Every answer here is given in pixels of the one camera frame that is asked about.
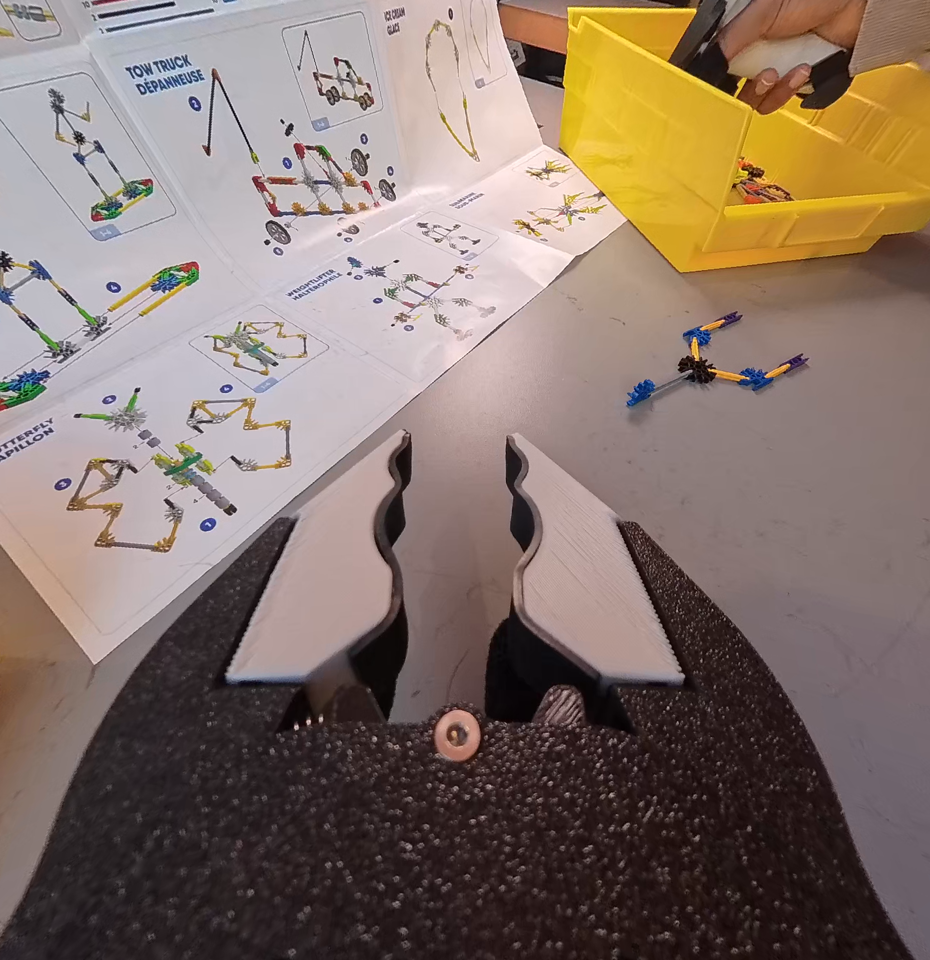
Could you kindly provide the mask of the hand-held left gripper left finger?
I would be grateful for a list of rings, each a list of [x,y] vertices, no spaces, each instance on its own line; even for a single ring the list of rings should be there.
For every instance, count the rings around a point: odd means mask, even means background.
[[[408,635],[394,545],[411,454],[397,431],[298,511],[228,684],[303,685],[343,667],[365,685],[397,683]]]

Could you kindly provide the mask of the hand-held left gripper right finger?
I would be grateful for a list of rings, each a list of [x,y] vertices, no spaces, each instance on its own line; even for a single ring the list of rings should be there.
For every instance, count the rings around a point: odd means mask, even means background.
[[[512,607],[519,655],[536,687],[679,687],[685,673],[627,544],[618,514],[530,440],[506,439],[511,530],[522,553]],[[567,668],[573,679],[560,678]]]

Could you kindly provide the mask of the white instruction sheet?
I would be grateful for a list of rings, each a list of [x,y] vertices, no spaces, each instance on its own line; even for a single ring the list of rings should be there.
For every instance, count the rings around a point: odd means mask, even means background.
[[[97,663],[621,222],[495,2],[0,2],[0,546]]]

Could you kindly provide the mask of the blue yellow toy rod model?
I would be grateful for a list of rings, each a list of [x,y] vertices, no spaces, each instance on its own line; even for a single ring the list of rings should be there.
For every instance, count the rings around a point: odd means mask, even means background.
[[[715,382],[721,382],[733,384],[743,390],[758,393],[776,384],[779,380],[793,375],[795,371],[799,370],[800,368],[807,366],[809,358],[804,353],[793,355],[784,360],[782,363],[778,364],[777,366],[773,366],[768,370],[758,366],[747,366],[739,371],[728,371],[727,369],[723,370],[718,366],[714,366],[711,361],[704,356],[704,348],[711,344],[713,337],[717,332],[727,330],[728,328],[737,325],[742,321],[742,319],[743,314],[740,311],[735,310],[719,316],[708,323],[699,324],[689,328],[682,333],[682,339],[686,347],[686,353],[677,362],[675,366],[674,377],[677,377],[679,374],[681,375],[687,373],[688,379],[679,386],[688,383],[696,387],[708,387]],[[655,383],[662,383],[667,380],[653,381],[655,381]],[[656,396],[665,392],[669,392],[670,390],[672,391],[677,387],[673,387],[662,393],[652,395],[650,399],[640,402],[633,408],[628,408],[625,400],[625,407],[629,410],[633,410],[642,404],[651,402],[651,400]]]

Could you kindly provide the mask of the person's right forearm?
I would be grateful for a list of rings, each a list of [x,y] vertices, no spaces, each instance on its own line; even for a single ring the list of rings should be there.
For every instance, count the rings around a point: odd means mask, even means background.
[[[909,63],[930,71],[930,1],[867,1],[850,76]]]

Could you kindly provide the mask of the grey desk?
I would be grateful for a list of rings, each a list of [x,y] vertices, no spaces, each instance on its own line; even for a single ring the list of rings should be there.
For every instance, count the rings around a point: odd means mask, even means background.
[[[682,333],[743,319],[685,383]],[[388,722],[226,683],[399,430]],[[677,689],[495,705],[518,433],[621,518]],[[930,958],[930,227],[679,274],[624,225],[98,664],[0,547],[0,958]]]

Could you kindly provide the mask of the person's right hand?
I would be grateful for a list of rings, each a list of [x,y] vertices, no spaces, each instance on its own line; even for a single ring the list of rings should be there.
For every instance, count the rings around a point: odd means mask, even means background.
[[[717,33],[718,46],[727,60],[756,42],[781,41],[817,34],[843,49],[855,45],[866,9],[865,1],[754,1]],[[794,66],[785,74],[766,68],[750,78],[738,99],[757,114],[781,108],[808,81],[811,67]]]

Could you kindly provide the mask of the pile of toy parts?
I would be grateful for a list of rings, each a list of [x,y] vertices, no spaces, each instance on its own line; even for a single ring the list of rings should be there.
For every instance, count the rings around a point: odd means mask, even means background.
[[[782,186],[767,178],[763,168],[740,156],[736,162],[731,198],[746,206],[791,203],[795,198]]]

